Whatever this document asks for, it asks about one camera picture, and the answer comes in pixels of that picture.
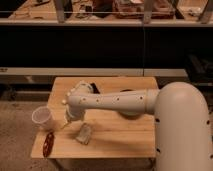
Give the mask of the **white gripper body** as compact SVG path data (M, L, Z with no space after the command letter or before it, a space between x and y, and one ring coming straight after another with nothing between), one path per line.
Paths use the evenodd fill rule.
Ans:
M73 108L70 106L66 107L66 112L65 112L65 119L68 122L74 122L74 121L83 121L84 120L84 115L85 115L85 110L81 108Z

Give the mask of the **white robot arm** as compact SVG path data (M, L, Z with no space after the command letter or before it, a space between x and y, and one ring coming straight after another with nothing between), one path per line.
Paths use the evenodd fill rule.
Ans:
M213 142L207 102L186 82L161 89L93 94L80 82L67 93L72 121L87 109L151 114L155 118L156 171L213 171Z

